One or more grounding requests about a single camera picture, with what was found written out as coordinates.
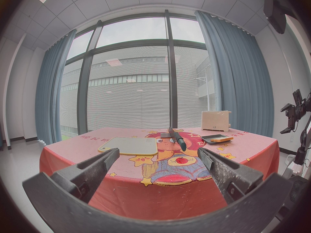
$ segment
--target ceiling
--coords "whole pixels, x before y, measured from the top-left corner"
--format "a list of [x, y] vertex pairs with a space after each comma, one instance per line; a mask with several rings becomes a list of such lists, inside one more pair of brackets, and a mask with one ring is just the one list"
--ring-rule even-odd
[[121, 8], [144, 4], [167, 4], [200, 9], [227, 18], [256, 35], [267, 24], [263, 0], [25, 0], [12, 18], [4, 37], [31, 50], [47, 50], [60, 37], [86, 21]]

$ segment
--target pink tablecloth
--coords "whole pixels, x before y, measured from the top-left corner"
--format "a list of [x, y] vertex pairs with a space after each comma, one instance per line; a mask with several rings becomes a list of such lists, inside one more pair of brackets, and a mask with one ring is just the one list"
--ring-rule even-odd
[[[219, 134], [199, 128], [178, 130], [187, 150], [169, 140], [157, 141], [155, 156], [126, 156], [112, 165], [89, 205], [113, 214], [138, 219], [165, 220], [196, 216], [226, 206], [201, 160], [198, 147], [208, 148], [264, 174], [278, 171], [277, 140], [239, 130], [222, 132], [234, 139], [206, 145], [200, 136]], [[167, 129], [102, 128], [44, 147], [40, 171], [48, 175], [99, 154], [98, 148], [113, 137], [155, 137]]]

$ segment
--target window frame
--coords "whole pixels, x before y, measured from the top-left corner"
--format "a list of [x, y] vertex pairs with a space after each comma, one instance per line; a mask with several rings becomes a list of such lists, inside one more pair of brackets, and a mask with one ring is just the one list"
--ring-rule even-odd
[[[126, 42], [114, 43], [111, 45], [106, 45], [102, 47], [96, 48], [98, 39], [100, 37], [101, 31], [105, 25], [113, 24], [120, 21], [138, 19], [138, 18], [148, 18], [148, 17], [164, 17], [165, 19], [165, 28], [167, 39], [142, 39], [142, 40], [133, 40]], [[78, 94], [77, 94], [77, 126], [78, 126], [78, 134], [85, 134], [88, 132], [87, 130], [87, 89], [90, 87], [89, 73], [91, 69], [92, 58], [94, 54], [98, 54], [101, 52], [107, 52], [115, 49], [123, 49], [123, 48], [131, 48], [137, 46], [167, 46], [168, 47], [168, 62], [169, 62], [169, 92], [170, 92], [170, 126], [172, 128], [177, 128], [177, 78], [176, 78], [176, 64], [175, 64], [175, 55], [174, 55], [174, 46], [182, 46], [182, 47], [191, 47], [197, 49], [205, 49], [206, 45], [200, 42], [187, 41], [187, 40], [178, 40], [173, 39], [172, 30], [170, 27], [170, 18], [182, 18], [197, 21], [195, 16], [185, 15], [185, 14], [176, 14], [169, 13], [168, 10], [165, 10], [164, 13], [141, 13], [141, 14], [133, 14], [127, 15], [123, 17], [113, 18], [107, 21], [98, 21], [96, 25], [93, 25], [89, 28], [86, 28], [80, 32], [78, 32], [75, 38], [90, 32], [93, 30], [92, 36], [88, 43], [86, 52], [79, 54], [75, 57], [72, 57], [66, 61], [66, 65], [80, 60], [83, 58], [83, 63], [81, 67], [79, 83], [78, 83]], [[107, 84], [107, 80], [105, 79], [105, 83], [101, 82], [102, 85]]]

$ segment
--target building window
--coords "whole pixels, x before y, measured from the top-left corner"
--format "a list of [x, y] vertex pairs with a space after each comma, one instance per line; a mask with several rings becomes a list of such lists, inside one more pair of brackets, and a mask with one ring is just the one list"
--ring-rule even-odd
[[77, 94], [83, 59], [65, 65], [60, 93], [60, 125], [62, 138], [78, 135]]
[[105, 25], [96, 47], [142, 39], [166, 39], [164, 17], [138, 18]]
[[[88, 131], [102, 127], [169, 127], [168, 73], [167, 46], [132, 47], [94, 55], [87, 91]], [[92, 86], [99, 79], [105, 79], [105, 85]]]
[[200, 25], [197, 21], [182, 18], [170, 18], [170, 21], [173, 39], [205, 43]]
[[210, 100], [213, 104], [210, 108], [215, 110], [215, 93], [207, 91], [207, 84], [214, 87], [209, 76], [211, 65], [207, 50], [178, 46], [174, 50], [178, 127], [200, 127], [202, 111], [208, 110], [208, 99], [212, 96], [214, 101]]
[[80, 35], [79, 37], [73, 40], [71, 47], [69, 49], [67, 60], [81, 53], [84, 53], [86, 51], [89, 41], [91, 39], [92, 33], [93, 33], [93, 30], [83, 35]]

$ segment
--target white wall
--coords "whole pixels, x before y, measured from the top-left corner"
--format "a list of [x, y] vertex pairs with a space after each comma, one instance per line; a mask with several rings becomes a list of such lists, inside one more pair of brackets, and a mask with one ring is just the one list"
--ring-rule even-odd
[[[5, 139], [2, 118], [4, 83], [17, 43], [2, 37], [0, 40], [0, 124]], [[24, 46], [14, 60], [6, 97], [6, 122], [9, 138], [37, 136], [35, 127], [35, 94], [45, 51], [32, 51]]]
[[2, 37], [3, 42], [2, 49], [0, 50], [0, 124], [1, 124], [1, 135], [2, 139], [5, 139], [3, 118], [2, 118], [2, 102], [3, 102], [3, 91], [6, 79], [6, 74], [12, 60], [13, 53], [17, 47], [17, 43]]
[[6, 123], [9, 138], [24, 136], [22, 100], [27, 70], [33, 51], [21, 46], [10, 73], [6, 95]]
[[306, 98], [310, 92], [310, 71], [306, 66], [305, 55], [300, 51], [301, 47], [288, 26], [284, 34], [278, 34], [271, 25], [267, 25], [256, 35], [256, 40], [265, 58], [273, 89], [272, 137], [278, 140], [280, 147], [296, 152], [300, 146], [301, 131], [310, 113], [308, 112], [299, 121], [296, 133], [280, 134], [288, 123], [285, 112], [280, 112], [280, 109], [287, 103], [294, 104], [293, 91], [300, 89], [303, 98]]
[[37, 136], [35, 124], [35, 96], [44, 54], [45, 51], [41, 48], [35, 49], [26, 74], [22, 99], [23, 135], [25, 139]]

